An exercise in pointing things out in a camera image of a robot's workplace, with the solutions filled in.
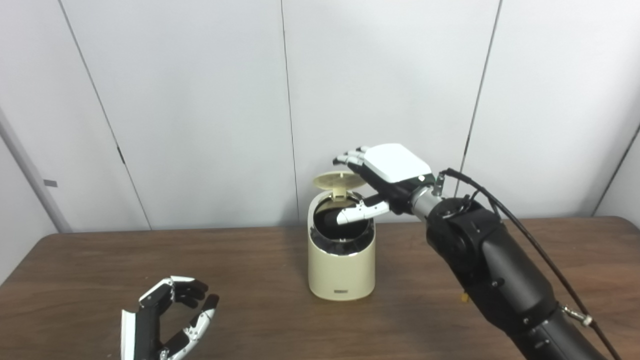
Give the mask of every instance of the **small label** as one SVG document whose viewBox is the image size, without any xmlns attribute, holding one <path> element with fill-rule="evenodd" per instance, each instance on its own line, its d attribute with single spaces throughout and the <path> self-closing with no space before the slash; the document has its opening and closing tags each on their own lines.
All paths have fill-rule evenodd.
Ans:
<svg viewBox="0 0 640 360">
<path fill-rule="evenodd" d="M 58 182 L 55 180 L 46 180 L 44 179 L 44 186 L 50 186 L 52 188 L 57 188 L 58 187 Z"/>
</svg>

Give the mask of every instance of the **robotic fingertip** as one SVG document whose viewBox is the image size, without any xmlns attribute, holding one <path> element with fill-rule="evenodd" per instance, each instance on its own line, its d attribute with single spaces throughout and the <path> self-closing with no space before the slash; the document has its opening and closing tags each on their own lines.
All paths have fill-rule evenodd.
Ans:
<svg viewBox="0 0 640 360">
<path fill-rule="evenodd" d="M 202 311 L 215 309 L 218 306 L 219 301 L 220 301 L 220 296 L 218 296 L 218 294 L 209 295 L 207 297 L 207 300 L 205 300 L 204 304 L 202 305 Z"/>
</svg>

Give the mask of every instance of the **cream trash can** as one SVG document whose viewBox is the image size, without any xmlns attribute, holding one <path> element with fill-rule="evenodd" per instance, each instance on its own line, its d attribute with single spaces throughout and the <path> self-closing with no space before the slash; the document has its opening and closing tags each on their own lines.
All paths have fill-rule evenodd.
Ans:
<svg viewBox="0 0 640 360">
<path fill-rule="evenodd" d="M 329 211 L 359 203 L 363 197 L 349 190 L 366 182 L 350 171 L 320 175 L 314 184 L 323 190 L 309 206 L 309 288 L 326 300 L 355 300 L 376 285 L 376 226 L 373 219 L 327 226 Z"/>
</svg>

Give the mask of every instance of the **white robotic hand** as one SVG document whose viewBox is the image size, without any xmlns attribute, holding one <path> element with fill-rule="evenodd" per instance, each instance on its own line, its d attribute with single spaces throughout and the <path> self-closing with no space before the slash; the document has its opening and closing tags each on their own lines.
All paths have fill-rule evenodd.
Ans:
<svg viewBox="0 0 640 360">
<path fill-rule="evenodd" d="M 431 168 L 406 147 L 388 143 L 359 147 L 333 160 L 334 165 L 347 165 L 373 187 L 378 194 L 341 211 L 328 213 L 328 225 L 342 225 L 384 214 L 413 214 L 412 197 L 421 189 L 434 188 L 436 195 L 442 182 L 436 181 Z"/>
<path fill-rule="evenodd" d="M 120 355 L 122 360 L 180 360 L 198 343 L 207 330 L 219 296 L 210 294 L 189 326 L 166 343 L 160 342 L 160 316 L 174 303 L 191 308 L 205 298 L 209 287 L 192 277 L 164 278 L 139 299 L 137 313 L 122 310 Z"/>
</svg>

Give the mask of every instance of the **robotic arm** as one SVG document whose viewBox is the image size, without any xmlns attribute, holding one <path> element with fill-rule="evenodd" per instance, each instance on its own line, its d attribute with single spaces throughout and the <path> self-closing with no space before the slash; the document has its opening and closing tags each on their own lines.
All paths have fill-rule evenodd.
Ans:
<svg viewBox="0 0 640 360">
<path fill-rule="evenodd" d="M 340 155 L 378 194 L 327 214 L 328 225 L 389 210 L 428 225 L 440 254 L 483 316 L 504 331 L 528 360 L 605 360 L 564 314 L 588 326 L 591 317 L 560 307 L 551 284 L 509 235 L 500 216 L 473 198 L 444 198 L 444 175 L 399 144 L 361 147 Z"/>
</svg>

